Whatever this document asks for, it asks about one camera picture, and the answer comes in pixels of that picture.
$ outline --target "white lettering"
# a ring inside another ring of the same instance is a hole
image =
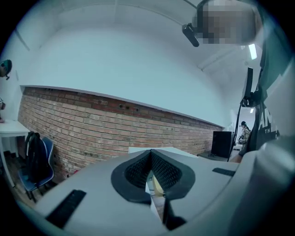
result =
[[[260,127],[265,127],[265,124],[264,124],[264,116],[263,116],[263,114],[261,115],[261,119],[260,119],[260,124],[259,124],[259,129],[260,129]]]
[[[265,115],[265,126],[268,126],[272,122],[272,116],[269,113],[267,108],[264,110],[264,115]]]

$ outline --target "white desk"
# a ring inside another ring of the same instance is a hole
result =
[[[25,139],[26,139],[28,133],[29,133],[29,130],[18,121],[5,120],[4,123],[0,123],[0,154],[1,154],[1,159],[2,159],[2,163],[5,169],[6,175],[12,187],[14,187],[14,183],[11,179],[11,176],[5,161],[2,138],[14,137],[13,143],[15,146],[16,157],[18,157],[18,147],[17,147],[16,137],[25,136]]]

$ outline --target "black backpack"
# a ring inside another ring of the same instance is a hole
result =
[[[47,178],[50,166],[47,159],[47,148],[40,139],[39,133],[30,132],[25,141],[26,167],[25,172],[32,183],[38,183]]]

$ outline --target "cable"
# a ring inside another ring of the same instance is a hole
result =
[[[197,7],[194,4],[192,4],[190,1],[188,1],[188,0],[183,0],[183,1],[185,1],[188,4],[190,4],[193,8],[197,9]]]
[[[238,128],[239,128],[240,111],[241,111],[241,107],[242,107],[242,103],[243,103],[243,101],[244,101],[244,100],[242,100],[241,103],[240,103],[240,107],[239,107],[238,115],[237,115],[237,117],[236,117],[236,129],[235,129],[234,138],[233,138],[233,140],[232,140],[232,144],[231,144],[231,147],[230,147],[230,153],[229,153],[229,157],[228,157],[227,161],[230,160],[230,155],[231,155],[232,149],[234,148],[234,144],[235,144],[235,142],[236,142],[236,136],[237,136]]]

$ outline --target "red brick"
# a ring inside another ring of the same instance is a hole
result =
[[[95,109],[91,109],[91,108],[86,108],[85,112],[90,113],[90,114],[99,115],[99,116],[105,116],[106,115],[105,111],[95,110]]]
[[[85,134],[85,135],[89,135],[89,136],[101,137],[101,133],[93,132],[93,131],[90,131],[90,130],[82,130],[81,133]]]
[[[75,120],[78,121],[78,122],[83,122],[84,119],[82,117],[76,116],[75,117]]]
[[[77,105],[77,106],[91,107],[90,103],[82,102],[82,101],[75,101],[74,104]]]
[[[128,147],[204,152],[211,148],[213,130],[221,130],[203,121],[120,100],[43,88],[25,89],[18,119],[41,137],[52,139],[55,169],[61,177],[90,163],[124,155]]]
[[[63,104],[63,107],[68,108],[68,109],[71,109],[71,110],[77,110],[77,106],[76,105],[71,105],[71,104],[67,104],[67,103],[64,103]]]

